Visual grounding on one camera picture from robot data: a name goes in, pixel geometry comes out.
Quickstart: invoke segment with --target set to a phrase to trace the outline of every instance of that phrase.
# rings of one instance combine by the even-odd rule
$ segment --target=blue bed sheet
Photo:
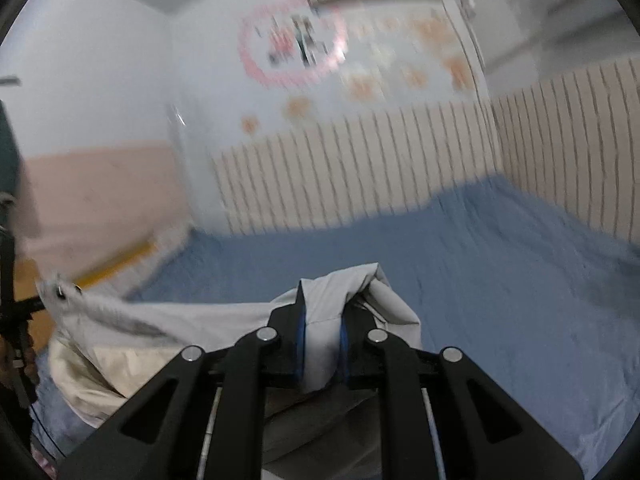
[[[369,262],[420,317],[424,349],[462,348],[597,473],[640,412],[640,253],[503,177],[333,230],[194,232],[130,300],[266,301]]]

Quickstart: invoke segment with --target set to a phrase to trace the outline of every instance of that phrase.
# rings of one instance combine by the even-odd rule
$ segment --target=human hand
[[[8,361],[7,345],[8,343],[0,337],[0,384],[10,390],[13,390],[14,384],[11,378],[12,364]],[[38,377],[36,352],[32,348],[33,338],[31,336],[29,336],[29,346],[30,347],[24,352],[24,374],[37,386],[40,382],[40,378]]]

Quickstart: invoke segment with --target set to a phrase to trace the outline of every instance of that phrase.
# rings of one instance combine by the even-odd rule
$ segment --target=striped wall panel
[[[424,206],[502,169],[490,103],[407,106],[264,137],[214,158],[236,235],[332,228]]]
[[[619,59],[492,101],[504,171],[516,186],[635,242],[639,73],[640,59]]]

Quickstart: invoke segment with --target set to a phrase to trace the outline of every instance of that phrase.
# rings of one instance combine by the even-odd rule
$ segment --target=silver screw
[[[199,346],[187,346],[180,354],[185,361],[197,361],[204,352]]]
[[[386,333],[385,330],[374,328],[373,330],[369,330],[367,334],[369,341],[373,341],[374,343],[382,343],[386,341],[386,338],[389,337],[389,334]]]
[[[442,357],[444,357],[450,363],[457,363],[462,360],[462,352],[457,348],[450,346],[442,351]]]
[[[276,339],[278,331],[270,326],[263,326],[258,332],[255,333],[260,341],[271,341]]]

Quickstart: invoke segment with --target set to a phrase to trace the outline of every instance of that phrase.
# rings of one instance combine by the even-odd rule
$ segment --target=white garment
[[[56,295],[60,286],[65,299]],[[302,280],[305,370],[299,392],[267,394],[263,461],[284,479],[365,478],[379,468],[378,402],[369,390],[334,384],[344,305],[366,293],[376,324],[420,348],[420,321],[390,288],[378,264]],[[270,303],[133,304],[47,282],[40,297],[58,324],[51,375],[69,406],[97,427],[184,346],[232,346],[294,303],[296,289]]]

